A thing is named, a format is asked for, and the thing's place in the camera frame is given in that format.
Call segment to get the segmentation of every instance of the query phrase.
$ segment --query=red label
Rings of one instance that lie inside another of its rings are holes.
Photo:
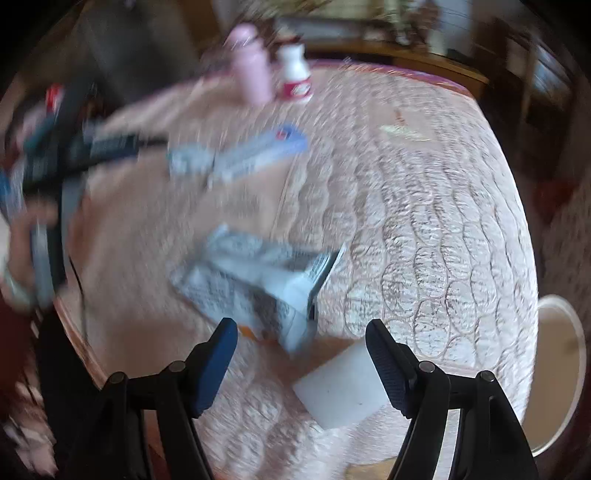
[[[286,98],[304,98],[312,93],[312,82],[309,78],[300,82],[285,82],[283,96]]]
[[[53,83],[45,92],[45,106],[47,113],[53,113],[60,106],[64,98],[64,89],[59,83]]]

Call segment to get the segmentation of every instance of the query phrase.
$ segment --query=lace tablecloth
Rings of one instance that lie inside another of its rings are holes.
[[[317,64],[306,105],[241,106],[233,80],[172,88],[112,117],[108,128],[167,131],[171,142],[223,149],[291,123],[307,153],[227,187],[171,181],[163,151],[98,170],[84,248],[87,298],[57,303],[75,348],[101,385],[185,358],[212,325],[172,291],[168,274],[218,224],[263,238],[346,253],[319,295],[311,358],[240,338],[213,407],[196,421],[213,469],[235,479],[340,479],[350,463],[397,454],[408,422],[391,406],[323,431],[290,385],[381,318],[399,342],[448,372],[492,370],[519,418],[537,337],[531,240],[515,182],[476,102],[417,72]],[[447,478],[450,414],[437,478]]]

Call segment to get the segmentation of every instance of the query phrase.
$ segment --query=table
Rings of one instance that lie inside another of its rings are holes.
[[[531,240],[515,182],[476,102],[439,77],[367,64],[317,63],[314,97],[241,106],[230,77],[173,87],[114,114],[107,130],[166,130],[218,149],[289,122],[310,149],[204,189],[171,181],[163,151],[102,167],[73,256],[87,300],[89,348],[72,284],[56,306],[95,381],[151,374],[185,358],[213,326],[168,273],[225,222],[263,238],[346,252],[319,294],[307,359],[241,337],[213,407],[196,421],[222,478],[343,478],[348,464],[395,456],[408,421],[391,406],[323,431],[290,388],[381,318],[399,342],[448,372],[492,370],[519,418],[537,335]],[[447,478],[457,414],[436,478]]]
[[[350,54],[353,57],[383,56],[397,67],[420,70],[459,83],[466,87],[476,100],[480,99],[484,87],[488,85],[488,79],[477,70],[442,55],[413,51],[395,43],[368,40],[314,40],[306,41],[306,52],[309,56],[334,53]]]

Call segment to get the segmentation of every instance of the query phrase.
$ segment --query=toothpaste box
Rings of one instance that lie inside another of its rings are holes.
[[[207,185],[228,183],[308,149],[308,139],[292,125],[282,125],[216,154]]]

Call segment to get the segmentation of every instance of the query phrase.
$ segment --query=red cloth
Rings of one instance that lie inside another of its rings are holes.
[[[13,311],[0,296],[0,421],[10,412],[31,348],[31,319]]]

